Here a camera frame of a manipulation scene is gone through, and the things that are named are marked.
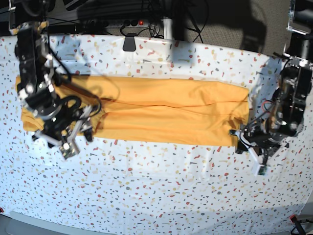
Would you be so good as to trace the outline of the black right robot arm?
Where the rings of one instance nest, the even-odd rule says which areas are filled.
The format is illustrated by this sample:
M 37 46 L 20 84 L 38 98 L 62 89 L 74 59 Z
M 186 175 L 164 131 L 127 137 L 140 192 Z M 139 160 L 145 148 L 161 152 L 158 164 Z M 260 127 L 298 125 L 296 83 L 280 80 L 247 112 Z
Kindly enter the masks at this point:
M 44 122 L 32 139 L 45 139 L 49 147 L 68 150 L 74 146 L 77 134 L 93 140 L 91 117 L 102 108 L 99 97 L 81 88 L 97 105 L 81 106 L 75 95 L 61 98 L 55 91 L 63 84 L 72 85 L 68 68 L 50 47 L 47 0 L 9 1 L 9 31 L 17 36 L 15 56 L 19 60 L 20 82 L 18 99 L 34 117 Z

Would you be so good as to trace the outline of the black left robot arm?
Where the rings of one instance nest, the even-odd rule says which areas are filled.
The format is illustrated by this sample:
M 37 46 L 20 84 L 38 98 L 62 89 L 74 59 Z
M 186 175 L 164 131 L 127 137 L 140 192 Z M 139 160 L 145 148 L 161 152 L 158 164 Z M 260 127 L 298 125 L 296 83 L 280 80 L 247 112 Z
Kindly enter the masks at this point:
M 302 131 L 306 99 L 312 89 L 313 32 L 297 29 L 292 23 L 313 28 L 311 0 L 290 1 L 287 30 L 291 32 L 291 39 L 282 54 L 287 62 L 279 74 L 278 88 L 270 106 L 239 130 L 230 130 L 230 134 L 238 138 L 235 152 L 261 157 L 262 167 L 267 166 L 269 157 L 277 152 L 285 138 L 296 137 Z

